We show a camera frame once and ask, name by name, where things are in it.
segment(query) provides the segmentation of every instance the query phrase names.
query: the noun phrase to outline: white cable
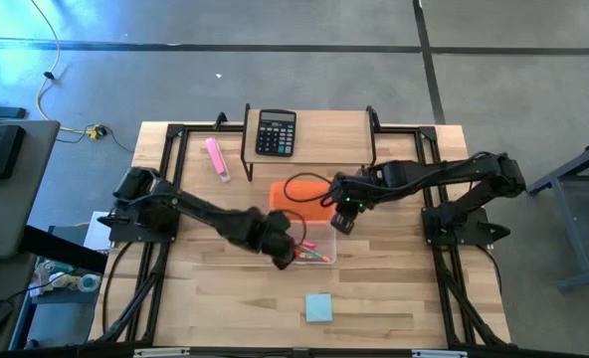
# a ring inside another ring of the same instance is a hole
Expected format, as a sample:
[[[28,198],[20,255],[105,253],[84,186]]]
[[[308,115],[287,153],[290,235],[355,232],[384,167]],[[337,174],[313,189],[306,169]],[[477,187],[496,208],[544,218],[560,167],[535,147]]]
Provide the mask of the white cable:
[[[58,62],[60,61],[60,40],[58,40],[58,35],[56,34],[56,30],[54,30],[52,23],[49,21],[49,19],[47,19],[47,16],[43,12],[43,10],[41,10],[41,8],[38,6],[38,4],[36,4],[36,1],[34,1],[34,0],[30,0],[30,1],[32,2],[32,4],[34,4],[34,7],[36,8],[36,10],[38,10],[38,12],[41,14],[43,19],[45,19],[45,22],[47,23],[47,25],[49,25],[49,28],[51,29],[52,34],[54,35],[54,39],[56,40],[56,49],[57,49],[56,60],[54,61],[54,64],[52,65],[52,67],[48,71],[49,74],[53,75],[54,70],[56,69],[56,66],[58,65]],[[49,78],[47,76],[45,76],[43,83],[40,85],[40,87],[38,88],[38,92],[36,93],[36,108],[38,109],[38,112],[40,112],[40,114],[43,116],[43,119],[45,119],[45,120],[50,120],[50,119],[43,112],[43,108],[40,105],[40,100],[43,97],[43,90],[45,89],[45,85],[47,84],[48,79]],[[72,133],[87,133],[85,130],[67,128],[64,126],[61,126],[60,130],[64,130],[64,131],[68,131],[68,132],[72,132]]]

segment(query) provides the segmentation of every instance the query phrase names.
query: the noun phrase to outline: orange container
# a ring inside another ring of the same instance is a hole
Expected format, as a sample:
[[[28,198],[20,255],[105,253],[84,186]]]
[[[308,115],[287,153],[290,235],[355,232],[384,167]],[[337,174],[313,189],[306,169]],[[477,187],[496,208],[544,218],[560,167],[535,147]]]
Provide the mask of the orange container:
[[[307,222],[329,222],[334,214],[334,206],[323,208],[318,200],[297,203],[284,195],[286,182],[275,182],[271,185],[269,205],[271,210],[287,209],[299,213]],[[293,180],[288,184],[288,195],[295,199],[307,199],[327,193],[327,183],[310,180]],[[300,221],[300,218],[285,212],[289,219]]]

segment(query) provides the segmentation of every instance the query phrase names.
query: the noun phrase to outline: pink highlighter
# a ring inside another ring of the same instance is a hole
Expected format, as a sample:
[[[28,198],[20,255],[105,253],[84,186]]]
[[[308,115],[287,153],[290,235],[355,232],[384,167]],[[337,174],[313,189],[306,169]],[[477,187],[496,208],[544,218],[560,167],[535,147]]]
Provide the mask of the pink highlighter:
[[[226,162],[224,161],[222,151],[219,149],[217,140],[215,140],[215,138],[206,139],[206,148],[208,149],[208,154],[211,155],[213,166],[215,167],[215,171],[217,172],[219,177],[222,179],[224,183],[230,181],[231,176],[228,173],[228,168],[226,167]]]

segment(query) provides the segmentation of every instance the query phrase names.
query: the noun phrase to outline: blue square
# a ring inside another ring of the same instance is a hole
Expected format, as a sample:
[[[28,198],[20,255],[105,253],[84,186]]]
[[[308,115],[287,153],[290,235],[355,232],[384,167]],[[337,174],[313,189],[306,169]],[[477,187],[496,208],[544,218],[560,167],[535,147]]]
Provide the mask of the blue square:
[[[327,293],[307,294],[305,296],[305,321],[331,322],[332,296]]]

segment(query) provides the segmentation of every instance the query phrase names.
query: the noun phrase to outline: floor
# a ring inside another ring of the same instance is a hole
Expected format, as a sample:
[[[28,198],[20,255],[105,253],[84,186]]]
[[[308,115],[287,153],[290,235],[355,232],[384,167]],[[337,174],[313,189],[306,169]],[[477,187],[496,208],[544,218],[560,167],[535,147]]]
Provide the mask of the floor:
[[[470,152],[507,152],[528,182],[589,144],[589,51],[458,51],[433,55],[426,71],[416,50],[426,43],[411,0],[37,2],[61,40],[98,45],[63,51],[44,110],[68,126],[105,123],[130,148],[144,120],[210,121],[222,110],[239,120],[245,102],[310,109],[371,104],[386,123],[461,124]],[[589,48],[589,0],[423,0],[422,7],[433,47]],[[30,118],[39,119],[35,92],[55,52],[18,39],[51,40],[49,28],[29,1],[0,0],[0,38],[17,39],[5,42],[14,49],[0,49],[0,105],[26,107]],[[112,51],[124,47],[109,43],[222,47]],[[310,47],[311,53],[245,52],[230,45],[343,45],[380,53],[319,47]],[[434,115],[439,105],[430,98],[435,84],[442,117]],[[130,159],[111,140],[57,143],[30,223],[72,225],[109,208],[110,192]],[[589,287],[565,293],[555,287],[577,266],[551,193],[496,200],[489,212],[512,230],[494,253],[513,342],[589,354]],[[90,321],[77,311],[71,315]],[[66,329],[73,330],[66,343],[88,331],[84,323]]]

